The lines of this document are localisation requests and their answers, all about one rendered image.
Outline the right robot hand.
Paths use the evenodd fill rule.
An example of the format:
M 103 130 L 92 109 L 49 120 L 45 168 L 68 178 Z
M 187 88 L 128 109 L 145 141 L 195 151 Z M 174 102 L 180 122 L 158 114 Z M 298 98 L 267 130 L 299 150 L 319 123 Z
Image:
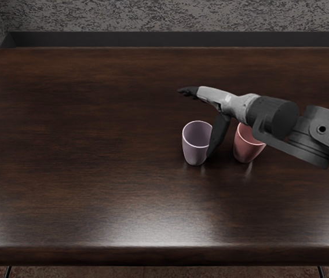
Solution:
M 194 100 L 208 103 L 218 111 L 218 116 L 211 130 L 209 147 L 206 152 L 207 158 L 212 157 L 223 142 L 231 119 L 235 118 L 239 122 L 246 124 L 249 107 L 260 97 L 252 93 L 237 96 L 230 92 L 207 86 L 188 86 L 178 89 L 177 92 L 185 97 L 192 97 Z

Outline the lilac cup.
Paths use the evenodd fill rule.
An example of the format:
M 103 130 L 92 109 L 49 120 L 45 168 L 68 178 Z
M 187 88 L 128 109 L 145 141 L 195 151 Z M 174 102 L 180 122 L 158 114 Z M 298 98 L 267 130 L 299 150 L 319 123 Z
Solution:
M 191 166 L 200 166 L 207 158 L 212 125 L 194 120 L 187 123 L 182 129 L 182 151 L 185 161 Z

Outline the pink cup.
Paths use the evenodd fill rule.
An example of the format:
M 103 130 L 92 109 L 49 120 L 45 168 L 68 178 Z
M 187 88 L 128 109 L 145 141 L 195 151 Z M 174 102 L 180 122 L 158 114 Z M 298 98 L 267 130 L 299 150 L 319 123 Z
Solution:
M 250 126 L 239 123 L 233 142 L 233 155 L 241 163 L 253 161 L 266 147 L 266 144 L 258 141 L 253 136 Z

